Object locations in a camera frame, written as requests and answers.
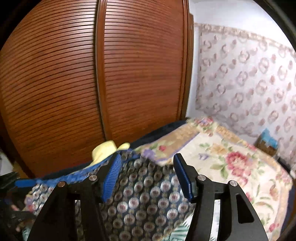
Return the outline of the navy circle-patterned satin garment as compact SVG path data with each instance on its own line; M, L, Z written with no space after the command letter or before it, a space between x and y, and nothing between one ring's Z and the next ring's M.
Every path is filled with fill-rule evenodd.
M113 194L99 204L110 240L162 240L193 213L171 165L125 160Z

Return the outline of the pink circle-patterned curtain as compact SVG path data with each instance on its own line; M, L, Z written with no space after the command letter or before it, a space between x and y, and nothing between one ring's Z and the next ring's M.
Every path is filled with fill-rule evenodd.
M295 51L241 29L196 24L196 110L250 141L268 129L295 146Z

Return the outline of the wooden louvered wardrobe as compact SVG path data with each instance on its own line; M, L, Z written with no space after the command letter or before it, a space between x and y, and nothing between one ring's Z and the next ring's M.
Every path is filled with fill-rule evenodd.
M38 1L1 48L1 130L29 177L185 118L188 1Z

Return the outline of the yellow cloth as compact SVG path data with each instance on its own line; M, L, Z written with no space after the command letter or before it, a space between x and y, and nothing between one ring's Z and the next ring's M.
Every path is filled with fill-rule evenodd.
M102 162L116 151L128 150L129 148L130 143L123 143L119 147L117 147L114 141L103 142L102 144L98 145L96 148L93 149L92 162L89 166L93 166Z

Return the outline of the palm leaf print sheet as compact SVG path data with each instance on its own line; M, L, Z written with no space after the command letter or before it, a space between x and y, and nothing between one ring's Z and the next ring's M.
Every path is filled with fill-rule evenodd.
M213 220L212 220L212 227L210 233L210 241L217 241L218 238L218 230L219 230L219 222L220 222L220 199L215 200L214 202L214 213L213 213ZM162 240L168 241L184 241L187 237L190 224L193 219L193 213L190 214L185 221L177 227L173 232L169 235L166 235L162 238Z

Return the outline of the floral bed quilt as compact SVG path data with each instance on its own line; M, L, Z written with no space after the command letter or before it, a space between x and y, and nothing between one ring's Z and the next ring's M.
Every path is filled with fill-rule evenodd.
M212 181L235 180L250 200L269 240L285 229L292 177L274 158L211 118L189 118L159 128L132 144L158 165L181 153L188 165Z

